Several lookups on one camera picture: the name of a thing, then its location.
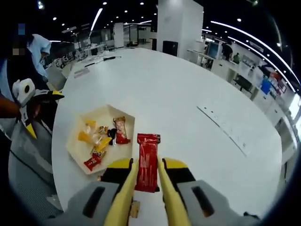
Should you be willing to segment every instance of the red candy bar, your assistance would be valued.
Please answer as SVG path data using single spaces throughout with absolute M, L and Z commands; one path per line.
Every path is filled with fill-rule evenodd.
M 97 154 L 93 153 L 92 157 L 88 161 L 84 162 L 84 164 L 89 168 L 90 171 L 92 171 L 93 167 L 101 162 L 101 158 Z
M 139 171 L 135 190 L 142 192 L 155 192 L 157 185 L 157 147 L 160 135 L 138 133 Z
M 125 127 L 126 118 L 125 117 L 114 118 L 113 121 L 115 122 L 115 126 L 117 129 L 116 144 L 122 145 L 122 144 L 130 143 L 131 140 L 127 138 L 127 132 Z

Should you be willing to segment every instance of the round white table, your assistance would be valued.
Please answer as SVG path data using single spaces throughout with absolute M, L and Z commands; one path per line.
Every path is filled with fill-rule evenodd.
M 277 191 L 282 150 L 279 134 L 260 109 L 231 84 L 184 59 L 142 48 L 111 54 L 122 58 L 89 66 L 89 73 L 75 79 L 74 72 L 86 65 L 76 63 L 58 104 L 52 166 L 62 208 L 66 210 L 69 199 L 98 175 L 84 174 L 65 148 L 75 118 L 110 104 L 135 117 L 134 158 L 139 157 L 137 133 L 160 134 L 160 158 L 186 163 L 196 180 L 226 196 L 238 214 L 248 211 L 262 217 Z M 247 131 L 244 139 L 253 145 L 252 151 L 245 156 L 197 108 L 200 104 L 214 109 L 236 131 Z M 134 200 L 142 203 L 131 225 L 151 225 L 154 219 L 167 223 L 161 192 L 135 191 Z

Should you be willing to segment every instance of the white shirt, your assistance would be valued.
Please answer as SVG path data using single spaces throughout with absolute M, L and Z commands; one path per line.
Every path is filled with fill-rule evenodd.
M 43 65 L 40 63 L 41 60 L 41 52 L 50 53 L 51 42 L 39 34 L 33 34 L 33 41 L 29 45 L 27 44 L 27 49 L 32 53 L 32 62 L 39 74 L 41 76 L 47 76 L 47 72 L 43 68 Z M 5 59 L 0 68 L 0 90 L 3 96 L 11 101 L 14 101 L 12 98 L 12 94 L 9 90 L 8 86 L 8 78 L 7 78 L 7 60 Z
M 29 45 L 27 44 L 27 49 L 32 53 L 32 62 L 37 70 L 37 72 L 44 77 L 48 77 L 47 72 L 43 68 L 43 65 L 40 63 L 41 52 L 50 54 L 51 42 L 48 39 L 45 39 L 39 34 L 33 34 L 33 41 Z

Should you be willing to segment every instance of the cable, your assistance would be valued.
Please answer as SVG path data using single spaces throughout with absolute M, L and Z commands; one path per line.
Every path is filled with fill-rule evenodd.
M 38 174 L 31 166 L 29 166 L 27 163 L 25 163 L 24 161 L 22 161 L 12 150 L 9 150 L 21 163 L 23 163 L 23 165 L 27 166 L 34 174 L 36 174 L 45 184 L 47 184 L 50 188 L 54 188 L 55 186 L 53 186 L 52 184 L 50 184 L 49 182 L 47 182 L 40 174 Z

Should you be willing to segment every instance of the paper tray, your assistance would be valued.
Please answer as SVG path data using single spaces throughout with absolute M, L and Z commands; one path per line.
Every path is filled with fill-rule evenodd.
M 90 152 L 92 146 L 88 145 L 83 141 L 78 141 L 78 134 L 80 130 L 85 125 L 85 120 L 95 120 L 99 126 L 109 126 L 109 129 L 114 128 L 113 118 L 125 116 L 126 118 L 126 131 L 127 138 L 131 139 L 131 142 L 126 145 L 108 145 L 106 146 L 106 155 L 104 156 L 102 163 L 98 166 L 95 166 L 92 171 L 90 171 L 84 164 L 91 156 Z M 75 162 L 81 167 L 81 169 L 86 174 L 92 174 L 106 169 L 111 163 L 116 160 L 123 158 L 132 157 L 132 146 L 133 146 L 133 135 L 134 135 L 134 124 L 135 118 L 131 115 L 126 114 L 125 112 L 118 110 L 111 105 L 105 105 L 99 107 L 87 114 L 81 115 L 75 121 L 74 129 L 72 130 L 66 148 L 70 155 L 73 157 Z

